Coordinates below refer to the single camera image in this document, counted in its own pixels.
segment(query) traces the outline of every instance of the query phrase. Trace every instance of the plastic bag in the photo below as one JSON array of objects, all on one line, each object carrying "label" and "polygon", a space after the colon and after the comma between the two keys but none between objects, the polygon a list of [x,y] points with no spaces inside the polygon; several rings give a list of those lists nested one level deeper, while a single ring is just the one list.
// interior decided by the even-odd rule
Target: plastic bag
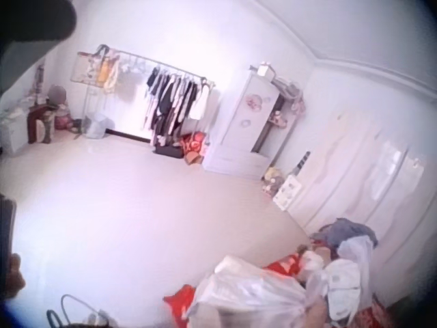
[{"label": "plastic bag", "polygon": [[370,289],[370,261],[373,252],[373,243],[368,236],[349,238],[342,242],[337,250],[340,258],[357,263],[361,275],[361,298],[359,310],[370,308],[372,293]]},{"label": "plastic bag", "polygon": [[208,304],[219,311],[224,327],[301,328],[305,303],[305,289],[294,278],[227,256],[200,283],[186,316],[196,315],[200,305]]},{"label": "plastic bag", "polygon": [[20,107],[0,117],[0,145],[8,155],[15,155],[27,145],[27,114]]},{"label": "plastic bag", "polygon": [[323,257],[313,251],[306,251],[300,259],[300,271],[297,278],[300,282],[306,282],[312,273],[322,270],[324,266]]},{"label": "plastic bag", "polygon": [[317,298],[322,296],[325,297],[328,294],[329,276],[328,274],[321,270],[313,273],[307,280],[305,285],[305,306],[306,308],[311,307]]},{"label": "plastic bag", "polygon": [[360,304],[361,275],[357,263],[340,258],[325,269],[328,275],[329,316],[333,321],[352,322]]},{"label": "plastic bag", "polygon": [[83,131],[87,138],[102,139],[107,129],[108,119],[101,113],[89,113],[83,120]]}]

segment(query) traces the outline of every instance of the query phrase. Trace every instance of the pile of clothes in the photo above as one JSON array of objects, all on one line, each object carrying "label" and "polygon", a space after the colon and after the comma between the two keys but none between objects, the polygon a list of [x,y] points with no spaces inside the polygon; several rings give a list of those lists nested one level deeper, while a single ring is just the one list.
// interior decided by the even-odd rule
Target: pile of clothes
[{"label": "pile of clothes", "polygon": [[227,256],[197,289],[185,285],[164,301],[180,328],[300,328],[320,304],[318,320],[335,327],[392,327],[369,288],[377,244],[365,225],[338,219],[264,269]]}]

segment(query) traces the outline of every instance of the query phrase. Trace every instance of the tiled floor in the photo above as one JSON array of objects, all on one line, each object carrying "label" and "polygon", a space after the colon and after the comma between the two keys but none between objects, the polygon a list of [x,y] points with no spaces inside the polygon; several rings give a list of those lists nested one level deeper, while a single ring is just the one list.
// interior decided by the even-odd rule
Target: tiled floor
[{"label": "tiled floor", "polygon": [[[61,133],[3,159],[0,191],[18,203],[13,250],[27,286],[11,307],[45,327],[73,294],[123,327],[168,322],[161,301],[224,255],[257,265],[292,253],[303,231],[259,182],[212,174],[109,136]],[[86,309],[67,302],[73,320]]]}]

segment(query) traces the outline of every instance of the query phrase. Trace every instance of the ceiling molding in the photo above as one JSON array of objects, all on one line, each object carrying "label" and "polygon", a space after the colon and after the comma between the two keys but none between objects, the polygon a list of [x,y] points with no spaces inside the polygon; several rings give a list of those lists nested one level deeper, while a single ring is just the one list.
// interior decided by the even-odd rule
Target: ceiling molding
[{"label": "ceiling molding", "polygon": [[404,73],[390,70],[388,68],[383,68],[375,66],[369,63],[353,61],[349,59],[337,59],[329,58],[325,55],[318,53],[316,49],[308,44],[299,34],[294,31],[290,26],[285,24],[274,12],[266,8],[258,0],[239,0],[241,3],[249,5],[253,10],[256,11],[263,19],[267,20],[269,23],[276,25],[281,31],[285,32],[292,41],[301,47],[301,49],[307,54],[308,58],[314,61],[316,66],[325,66],[331,68],[340,68],[343,70],[348,70],[350,72],[355,72],[357,74],[369,76],[373,75],[379,79],[383,79],[392,85],[397,87],[407,87],[418,92],[419,94],[431,98],[434,102],[437,100],[437,90],[428,84],[410,77]]},{"label": "ceiling molding", "polygon": [[261,16],[265,21],[277,27],[281,32],[286,34],[288,38],[296,43],[308,56],[310,60],[317,60],[318,57],[315,51],[307,44],[296,31],[285,24],[276,14],[266,8],[258,0],[239,0],[241,4],[249,6],[256,14]]},{"label": "ceiling molding", "polygon": [[432,89],[427,84],[415,79],[414,77],[409,77],[406,74],[402,74],[394,70],[346,59],[317,59],[315,61],[315,65],[318,67],[330,67],[347,70],[365,77],[373,76],[379,80],[385,80],[391,85],[395,85],[397,87],[407,87],[410,90],[418,92],[427,98],[431,98],[430,100],[437,100],[437,90]]}]

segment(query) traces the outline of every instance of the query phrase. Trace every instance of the ceiling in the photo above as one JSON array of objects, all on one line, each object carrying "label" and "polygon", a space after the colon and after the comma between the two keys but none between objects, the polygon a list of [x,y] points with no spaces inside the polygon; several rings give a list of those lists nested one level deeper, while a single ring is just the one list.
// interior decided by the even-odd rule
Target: ceiling
[{"label": "ceiling", "polygon": [[417,0],[255,0],[319,59],[364,64],[437,90],[437,36]]}]

